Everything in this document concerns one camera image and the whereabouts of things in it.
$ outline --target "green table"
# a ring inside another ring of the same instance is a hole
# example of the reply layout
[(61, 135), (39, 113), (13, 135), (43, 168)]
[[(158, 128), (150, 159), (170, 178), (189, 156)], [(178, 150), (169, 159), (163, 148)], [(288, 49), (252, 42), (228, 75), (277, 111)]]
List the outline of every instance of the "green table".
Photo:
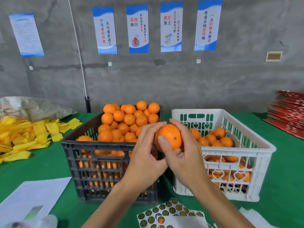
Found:
[[(96, 114), (76, 114), (81, 122), (86, 122)], [(239, 209), (253, 208), (270, 224), (280, 228), (304, 227), (304, 181), (302, 169), (304, 162), (304, 142), (261, 120), (262, 114), (233, 113), (234, 117), (253, 131), (274, 144), (273, 154), (266, 174), (260, 201), (247, 203), (233, 201)], [(165, 120), (171, 114), (164, 114)], [(0, 202), (9, 196), (22, 182), (54, 179), (71, 176), (66, 157), (60, 142), (51, 143), (46, 149), (35, 150), (28, 160), (3, 163), (0, 165)], [(161, 199), (165, 202), (176, 197), (190, 209), (206, 212), (194, 197), (180, 196), (172, 189), (172, 172), (168, 169), (160, 179)], [(65, 191), (53, 207), (51, 214), (59, 218), (58, 227), (78, 228), (96, 210), (98, 204), (84, 203), (77, 197), (74, 183), (70, 181)], [(118, 227), (139, 227), (136, 215), (150, 207), (131, 207)], [(207, 213), (206, 218), (212, 223)]]

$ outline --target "person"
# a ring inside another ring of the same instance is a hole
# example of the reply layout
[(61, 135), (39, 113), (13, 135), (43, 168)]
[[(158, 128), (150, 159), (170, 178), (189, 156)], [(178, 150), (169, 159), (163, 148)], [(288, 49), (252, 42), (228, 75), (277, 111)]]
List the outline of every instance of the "person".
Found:
[(82, 228), (116, 227), (139, 194), (151, 186), (168, 166), (180, 183), (186, 186), (208, 211), (219, 228), (254, 228), (209, 179), (201, 147), (188, 128), (173, 119), (170, 119), (170, 123), (181, 132), (184, 153), (180, 155), (181, 149), (172, 150), (169, 141), (159, 136), (158, 141), (165, 158), (157, 161), (150, 153), (152, 143), (155, 133), (165, 126), (166, 122), (143, 126), (123, 179), (113, 187)]

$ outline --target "wall sign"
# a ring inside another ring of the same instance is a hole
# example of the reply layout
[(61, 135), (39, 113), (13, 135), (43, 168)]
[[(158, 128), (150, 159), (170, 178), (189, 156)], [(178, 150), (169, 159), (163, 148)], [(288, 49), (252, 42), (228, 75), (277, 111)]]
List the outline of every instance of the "wall sign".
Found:
[(129, 53), (149, 53), (148, 5), (127, 6)]
[(223, 0), (201, 0), (197, 10), (194, 50), (216, 50)]
[(21, 13), (10, 15), (9, 18), (21, 56), (44, 56), (34, 15), (31, 13)]
[(113, 7), (93, 7), (93, 20), (98, 54), (116, 54), (116, 33)]
[(183, 2), (161, 3), (161, 52), (181, 51)]

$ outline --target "person's left hand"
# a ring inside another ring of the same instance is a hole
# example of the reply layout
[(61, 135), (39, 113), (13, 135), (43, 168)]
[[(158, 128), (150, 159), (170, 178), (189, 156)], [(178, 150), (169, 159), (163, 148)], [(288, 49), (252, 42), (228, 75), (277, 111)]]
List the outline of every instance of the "person's left hand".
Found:
[(151, 186), (167, 169), (165, 159), (156, 160), (151, 154), (155, 133), (166, 122), (151, 123), (142, 127), (126, 173), (122, 179), (125, 186), (132, 188), (136, 193), (143, 192)]

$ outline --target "wall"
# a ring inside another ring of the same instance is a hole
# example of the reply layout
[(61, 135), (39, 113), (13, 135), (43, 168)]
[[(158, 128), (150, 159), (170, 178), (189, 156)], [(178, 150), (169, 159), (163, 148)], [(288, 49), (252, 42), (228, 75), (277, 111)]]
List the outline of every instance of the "wall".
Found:
[[(198, 0), (182, 1), (182, 51), (160, 53), (164, 0), (71, 0), (93, 112), (106, 103), (140, 99), (167, 111), (264, 111), (275, 90), (304, 89), (304, 0), (224, 0), (216, 51), (194, 51)], [(150, 53), (129, 54), (126, 5), (140, 3), (149, 7)], [(93, 6), (114, 7), (117, 55), (97, 54)], [(18, 12), (35, 15), (44, 57), (20, 56), (8, 17)], [(281, 62), (264, 62), (267, 51), (281, 50)], [(157, 66), (155, 59), (164, 65)], [(107, 67), (110, 61), (113, 66)], [(1, 0), (0, 97), (9, 95), (52, 99), (86, 111), (67, 0)]]

